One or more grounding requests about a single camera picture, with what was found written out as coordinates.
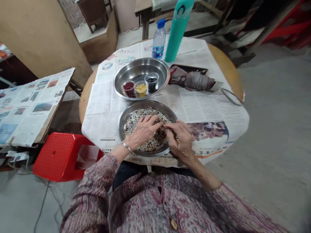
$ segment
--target patterned blouse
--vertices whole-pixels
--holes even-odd
[[[287,232],[227,185],[206,192],[161,167],[127,179],[109,200],[119,165],[108,154],[85,171],[61,232]]]

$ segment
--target newspaper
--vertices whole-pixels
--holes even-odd
[[[117,133],[118,118],[125,108],[133,104],[114,92],[114,75],[127,62],[150,57],[152,42],[147,40],[120,49],[98,67],[82,133],[104,152],[110,152],[120,143]],[[176,60],[168,63],[168,66],[171,67],[173,64],[208,69],[207,74],[211,78],[223,82],[223,88],[231,90],[204,40],[183,38]],[[203,164],[223,154],[248,128],[249,115],[245,108],[232,104],[220,91],[190,92],[178,85],[167,85],[150,100],[165,104],[178,119],[189,125],[193,135],[193,151]],[[170,153],[152,158],[130,154],[125,160],[143,165],[184,166]]]
[[[75,68],[0,90],[0,145],[31,147]]]

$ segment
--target blue bottle cap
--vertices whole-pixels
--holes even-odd
[[[162,27],[164,27],[164,25],[165,25],[165,19],[160,19],[158,21],[158,28],[162,28]]]

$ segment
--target button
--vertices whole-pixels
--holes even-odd
[[[174,221],[174,219],[171,219],[171,225],[175,230],[178,229],[177,223]]]

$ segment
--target woman's hand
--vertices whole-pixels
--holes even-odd
[[[177,123],[164,125],[167,128],[168,145],[171,152],[180,158],[187,166],[195,161],[196,157],[192,151],[192,135],[189,127],[183,121],[177,120]]]
[[[159,116],[152,115],[140,118],[133,133],[127,136],[123,142],[127,144],[131,150],[136,150],[149,141],[156,131],[164,125],[164,122],[154,124],[159,118]]]

